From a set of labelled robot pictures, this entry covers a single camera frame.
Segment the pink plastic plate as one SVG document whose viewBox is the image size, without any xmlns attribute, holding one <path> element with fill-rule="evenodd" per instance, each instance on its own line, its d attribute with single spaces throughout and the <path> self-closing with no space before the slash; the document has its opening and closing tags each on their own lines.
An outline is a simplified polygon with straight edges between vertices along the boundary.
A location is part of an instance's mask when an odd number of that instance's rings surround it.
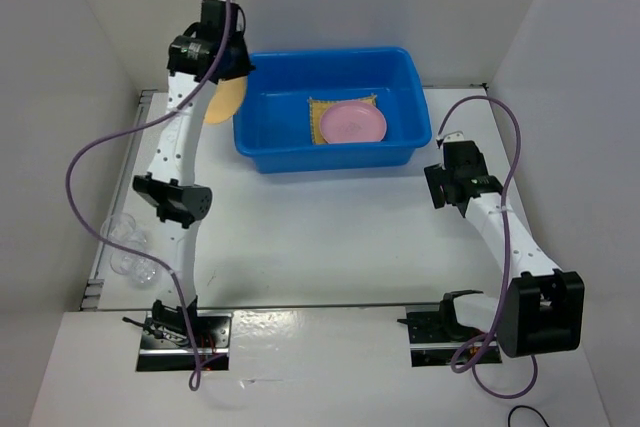
<svg viewBox="0 0 640 427">
<path fill-rule="evenodd" d="M 320 117 L 319 131 L 328 144 L 375 143 L 384 139 L 387 122 L 383 113 L 364 101 L 331 105 Z"/>
</svg>

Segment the orange plastic plate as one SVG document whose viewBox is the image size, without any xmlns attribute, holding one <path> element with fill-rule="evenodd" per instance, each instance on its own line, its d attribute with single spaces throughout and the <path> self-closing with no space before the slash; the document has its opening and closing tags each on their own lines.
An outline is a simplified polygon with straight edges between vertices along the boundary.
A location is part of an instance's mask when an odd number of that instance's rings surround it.
<svg viewBox="0 0 640 427">
<path fill-rule="evenodd" d="M 247 76 L 220 80 L 209 101 L 204 122 L 217 125 L 231 119 L 244 102 L 247 86 Z"/>
</svg>

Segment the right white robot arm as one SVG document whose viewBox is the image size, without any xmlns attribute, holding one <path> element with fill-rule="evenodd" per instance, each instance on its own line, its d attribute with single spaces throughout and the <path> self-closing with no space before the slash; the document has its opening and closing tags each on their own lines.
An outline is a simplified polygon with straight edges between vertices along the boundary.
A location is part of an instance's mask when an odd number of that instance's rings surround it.
<svg viewBox="0 0 640 427">
<path fill-rule="evenodd" d="M 474 142 L 455 134 L 438 146 L 441 162 L 424 170 L 435 208 L 457 208 L 505 278 L 495 298 L 477 290 L 445 294 L 441 334 L 459 340 L 485 333 L 511 358 L 577 349 L 585 297 L 580 275 L 562 270 L 537 245 Z"/>
</svg>

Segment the bamboo woven mat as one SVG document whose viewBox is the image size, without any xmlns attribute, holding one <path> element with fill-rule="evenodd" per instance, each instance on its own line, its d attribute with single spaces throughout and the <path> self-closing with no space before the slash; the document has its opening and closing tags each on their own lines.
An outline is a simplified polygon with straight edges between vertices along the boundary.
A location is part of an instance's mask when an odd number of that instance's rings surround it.
<svg viewBox="0 0 640 427">
<path fill-rule="evenodd" d="M 366 97 L 360 97 L 355 99 L 348 99 L 348 102 L 363 102 L 373 107 L 377 106 L 377 95 L 371 94 Z M 320 99 L 308 99 L 310 125 L 311 125 L 311 139 L 314 145 L 325 145 L 323 134 L 320 130 L 320 121 L 325 112 L 335 104 L 343 103 L 343 100 L 320 100 Z"/>
</svg>

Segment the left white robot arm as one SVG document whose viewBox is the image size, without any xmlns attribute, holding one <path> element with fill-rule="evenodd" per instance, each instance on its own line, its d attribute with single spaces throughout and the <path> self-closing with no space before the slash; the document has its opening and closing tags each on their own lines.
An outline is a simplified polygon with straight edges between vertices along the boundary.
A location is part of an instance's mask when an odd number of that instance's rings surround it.
<svg viewBox="0 0 640 427">
<path fill-rule="evenodd" d="M 168 265 L 152 305 L 152 324 L 176 346 L 193 343 L 202 328 L 194 283 L 199 227 L 213 202 L 195 180 L 196 152 L 204 124 L 220 124 L 244 101 L 254 67 L 244 39 L 244 13 L 235 2 L 203 0 L 199 21 L 169 47 L 169 120 L 145 173 L 133 190 L 156 213 L 154 256 Z"/>
</svg>

